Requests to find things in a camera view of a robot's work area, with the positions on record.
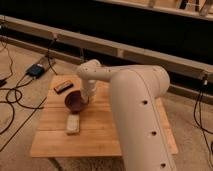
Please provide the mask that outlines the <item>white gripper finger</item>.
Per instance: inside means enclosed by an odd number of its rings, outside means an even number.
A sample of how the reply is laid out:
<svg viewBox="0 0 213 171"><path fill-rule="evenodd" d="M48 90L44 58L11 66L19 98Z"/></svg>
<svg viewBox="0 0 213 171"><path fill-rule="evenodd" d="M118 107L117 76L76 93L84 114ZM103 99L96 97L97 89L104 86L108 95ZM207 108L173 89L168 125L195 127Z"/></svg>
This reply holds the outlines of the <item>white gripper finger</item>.
<svg viewBox="0 0 213 171"><path fill-rule="evenodd" d="M83 101L83 103L84 104L88 104L89 103L89 97L87 97L87 96L82 96L82 101Z"/></svg>

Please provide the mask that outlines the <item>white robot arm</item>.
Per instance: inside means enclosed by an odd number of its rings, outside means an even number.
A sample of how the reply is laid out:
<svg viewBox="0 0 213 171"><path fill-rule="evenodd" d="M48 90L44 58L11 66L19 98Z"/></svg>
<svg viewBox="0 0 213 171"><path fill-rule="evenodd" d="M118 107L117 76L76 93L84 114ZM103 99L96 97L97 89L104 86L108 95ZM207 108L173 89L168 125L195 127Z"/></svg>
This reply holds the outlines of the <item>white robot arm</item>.
<svg viewBox="0 0 213 171"><path fill-rule="evenodd" d="M81 96L88 102L95 83L109 84L109 99L126 171L176 171L156 99L170 85L157 65L103 67L93 59L78 66Z"/></svg>

